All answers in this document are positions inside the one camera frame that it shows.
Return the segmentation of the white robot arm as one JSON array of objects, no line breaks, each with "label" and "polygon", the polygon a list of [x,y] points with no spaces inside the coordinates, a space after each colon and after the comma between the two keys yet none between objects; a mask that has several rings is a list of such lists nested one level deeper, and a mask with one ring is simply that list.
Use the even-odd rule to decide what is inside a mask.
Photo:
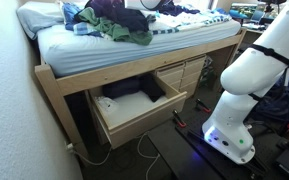
[{"label": "white robot arm", "polygon": [[202,125],[204,140],[237,164],[255,155],[243,121],[289,67],[289,1],[262,35],[221,74],[224,88]]}]

